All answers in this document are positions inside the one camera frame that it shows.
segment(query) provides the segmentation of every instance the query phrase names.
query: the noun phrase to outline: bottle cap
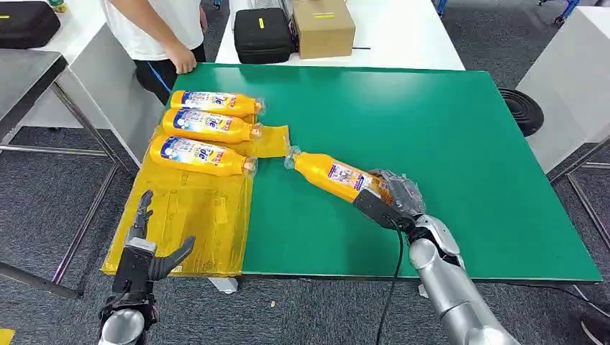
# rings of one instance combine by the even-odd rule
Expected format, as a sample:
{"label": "bottle cap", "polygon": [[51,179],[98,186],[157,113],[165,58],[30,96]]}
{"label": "bottle cap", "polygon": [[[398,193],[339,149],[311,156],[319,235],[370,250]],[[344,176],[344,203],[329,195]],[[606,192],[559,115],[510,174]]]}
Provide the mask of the bottle cap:
{"label": "bottle cap", "polygon": [[263,124],[260,122],[253,124],[250,130],[250,138],[252,140],[259,139],[263,135]]}
{"label": "bottle cap", "polygon": [[258,116],[265,115],[265,101],[262,98],[256,98],[254,101],[254,113]]}
{"label": "bottle cap", "polygon": [[253,178],[258,170],[258,160],[256,157],[246,157],[242,167],[242,173],[247,178]]}
{"label": "bottle cap", "polygon": [[290,146],[290,150],[284,159],[284,167],[286,169],[294,169],[294,156],[301,154],[301,149],[298,146]]}

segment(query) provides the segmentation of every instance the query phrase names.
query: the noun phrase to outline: white desk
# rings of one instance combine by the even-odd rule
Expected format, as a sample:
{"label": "white desk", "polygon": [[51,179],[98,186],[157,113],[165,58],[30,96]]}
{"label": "white desk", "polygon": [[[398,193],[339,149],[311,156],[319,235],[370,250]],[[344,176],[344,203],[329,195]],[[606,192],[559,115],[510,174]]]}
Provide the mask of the white desk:
{"label": "white desk", "polygon": [[545,113],[527,142],[548,173],[610,134],[610,8],[579,6],[519,82]]}
{"label": "white desk", "polygon": [[[38,50],[64,56],[68,68],[58,77],[60,86],[96,128],[112,130],[139,165],[163,105],[135,80],[135,64],[106,25],[101,0],[68,1],[58,17],[61,28]],[[81,127],[52,92],[42,94],[19,125]]]}
{"label": "white desk", "polygon": [[[354,47],[370,50],[354,49],[351,56],[307,60],[293,54],[280,65],[464,70],[429,0],[347,0],[347,8],[356,23]],[[217,63],[240,63],[231,26],[229,22],[225,28]]]}

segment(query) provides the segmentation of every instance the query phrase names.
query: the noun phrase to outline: orange bottle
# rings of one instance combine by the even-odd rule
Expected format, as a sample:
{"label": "orange bottle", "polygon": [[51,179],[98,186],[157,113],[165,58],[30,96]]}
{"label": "orange bottle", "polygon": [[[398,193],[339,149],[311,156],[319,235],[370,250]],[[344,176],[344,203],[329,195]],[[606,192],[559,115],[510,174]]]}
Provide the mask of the orange bottle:
{"label": "orange bottle", "polygon": [[210,114],[195,109],[171,108],[161,121],[167,134],[178,137],[237,144],[260,138],[262,124],[248,124],[242,119]]}
{"label": "orange bottle", "polygon": [[240,93],[176,91],[171,96],[170,106],[242,118],[259,114],[263,109],[263,102]]}
{"label": "orange bottle", "polygon": [[154,138],[149,154],[159,165],[216,176],[254,177],[258,166],[256,158],[244,157],[232,149],[174,136]]}
{"label": "orange bottle", "polygon": [[370,190],[389,204],[392,203],[384,179],[339,162],[329,155],[302,152],[299,147],[292,146],[284,166],[287,169],[295,169],[312,185],[349,203],[352,203],[363,189]]}

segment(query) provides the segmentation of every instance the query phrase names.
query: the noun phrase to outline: brown box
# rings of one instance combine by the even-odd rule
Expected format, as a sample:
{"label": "brown box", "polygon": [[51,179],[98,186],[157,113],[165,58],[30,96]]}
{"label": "brown box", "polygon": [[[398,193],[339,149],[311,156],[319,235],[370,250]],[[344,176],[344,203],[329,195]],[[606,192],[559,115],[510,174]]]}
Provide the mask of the brown box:
{"label": "brown box", "polygon": [[344,0],[294,0],[302,59],[352,54],[356,25]]}

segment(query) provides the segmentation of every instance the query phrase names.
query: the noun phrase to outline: green table mat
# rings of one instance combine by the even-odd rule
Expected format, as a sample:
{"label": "green table mat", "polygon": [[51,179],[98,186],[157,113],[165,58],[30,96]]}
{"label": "green table mat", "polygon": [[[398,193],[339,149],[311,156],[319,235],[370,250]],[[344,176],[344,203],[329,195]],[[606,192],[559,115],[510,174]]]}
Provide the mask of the green table mat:
{"label": "green table mat", "polygon": [[[475,279],[601,280],[485,72],[200,64],[174,89],[263,97],[262,123],[289,125],[303,151],[405,173]],[[282,159],[259,163],[244,273],[393,274],[396,232]],[[406,262],[400,275],[416,277]]]}

